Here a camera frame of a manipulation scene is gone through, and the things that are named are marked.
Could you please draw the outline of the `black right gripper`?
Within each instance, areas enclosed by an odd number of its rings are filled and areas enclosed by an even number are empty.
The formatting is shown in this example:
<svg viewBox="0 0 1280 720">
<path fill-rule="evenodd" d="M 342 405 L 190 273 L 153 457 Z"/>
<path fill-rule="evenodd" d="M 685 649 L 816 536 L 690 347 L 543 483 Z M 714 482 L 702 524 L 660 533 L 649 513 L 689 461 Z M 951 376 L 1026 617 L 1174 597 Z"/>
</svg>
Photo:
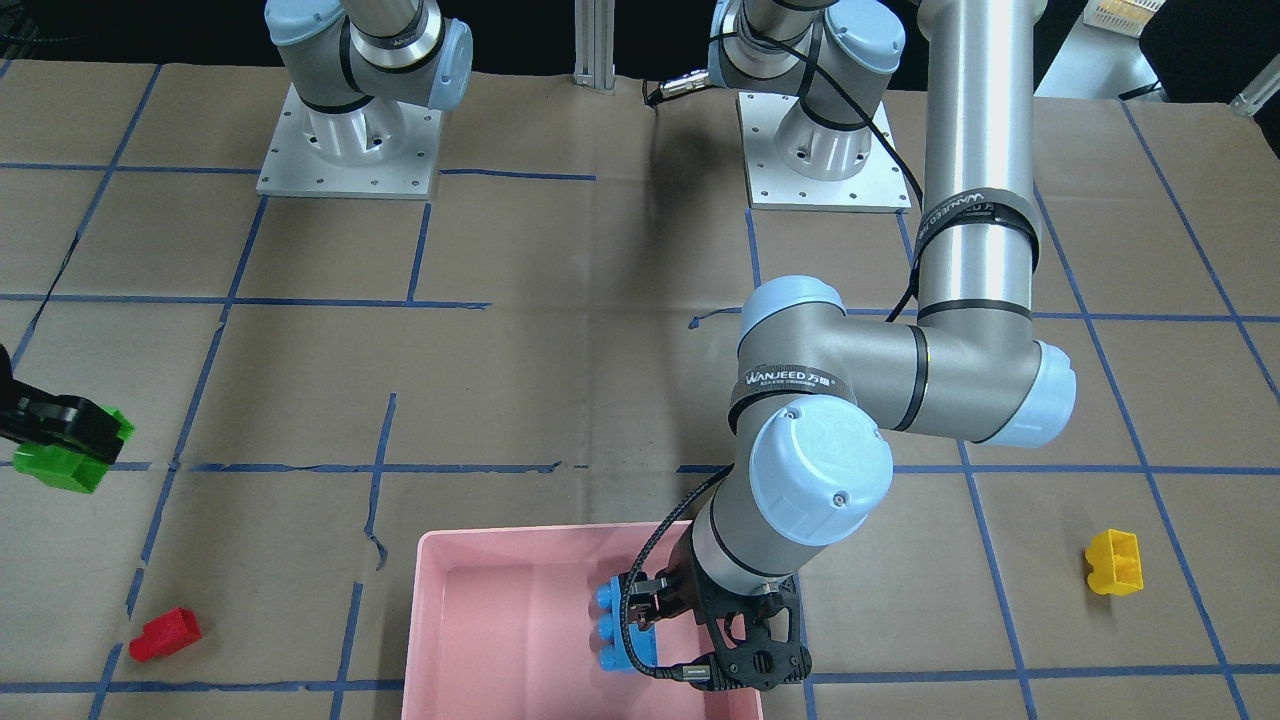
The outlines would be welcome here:
<svg viewBox="0 0 1280 720">
<path fill-rule="evenodd" d="M 1 436 L 15 445 L 36 443 L 114 464 L 125 443 L 125 418 L 78 396 L 54 396 L 17 380 L 1 346 Z"/>
</svg>

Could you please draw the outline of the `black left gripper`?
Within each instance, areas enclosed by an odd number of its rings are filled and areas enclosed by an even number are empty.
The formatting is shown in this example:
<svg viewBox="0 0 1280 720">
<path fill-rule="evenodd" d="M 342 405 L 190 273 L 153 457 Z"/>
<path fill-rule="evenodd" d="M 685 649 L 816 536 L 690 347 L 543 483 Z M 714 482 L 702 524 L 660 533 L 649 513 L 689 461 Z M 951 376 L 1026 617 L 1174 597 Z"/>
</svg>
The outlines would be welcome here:
<svg viewBox="0 0 1280 720">
<path fill-rule="evenodd" d="M 696 624 L 731 628 L 731 593 L 719 587 L 703 566 L 694 543 L 678 539 L 668 562 L 649 575 L 644 566 L 657 547 L 648 542 L 625 573 L 625 621 L 646 630 L 660 620 L 692 612 Z"/>
</svg>

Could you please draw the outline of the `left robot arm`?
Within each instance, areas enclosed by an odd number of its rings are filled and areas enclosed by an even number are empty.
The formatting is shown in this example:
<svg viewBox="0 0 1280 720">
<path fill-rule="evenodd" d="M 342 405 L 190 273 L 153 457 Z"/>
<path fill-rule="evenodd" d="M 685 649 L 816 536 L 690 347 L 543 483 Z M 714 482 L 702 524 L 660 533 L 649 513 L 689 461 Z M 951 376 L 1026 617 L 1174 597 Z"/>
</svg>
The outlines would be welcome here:
<svg viewBox="0 0 1280 720">
<path fill-rule="evenodd" d="M 621 577 L 641 626 L 769 618 L 783 583 L 858 530 L 890 491 L 886 430 L 1039 447 L 1068 424 L 1069 356 L 1033 333 L 1043 222 L 1032 191 L 1042 1 L 920 1 L 929 44 L 922 218 L 905 301 L 916 319 L 850 316 L 809 275 L 741 310 L 732 469 L 666 569 Z"/>
</svg>

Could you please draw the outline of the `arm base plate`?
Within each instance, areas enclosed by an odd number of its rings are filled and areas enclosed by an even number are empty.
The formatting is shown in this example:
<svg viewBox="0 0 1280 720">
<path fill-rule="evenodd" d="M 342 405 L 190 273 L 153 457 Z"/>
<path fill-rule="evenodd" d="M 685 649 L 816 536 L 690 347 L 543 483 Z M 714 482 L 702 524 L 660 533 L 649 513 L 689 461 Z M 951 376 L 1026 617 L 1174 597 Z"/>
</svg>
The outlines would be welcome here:
<svg viewBox="0 0 1280 720">
<path fill-rule="evenodd" d="M 289 88 L 256 191 L 270 197 L 428 201 L 444 119 L 436 109 L 384 97 L 326 114 Z"/>
<path fill-rule="evenodd" d="M 749 205 L 755 210 L 896 213 L 911 205 L 899 164 L 870 128 L 836 131 L 796 97 L 740 92 Z"/>
</svg>

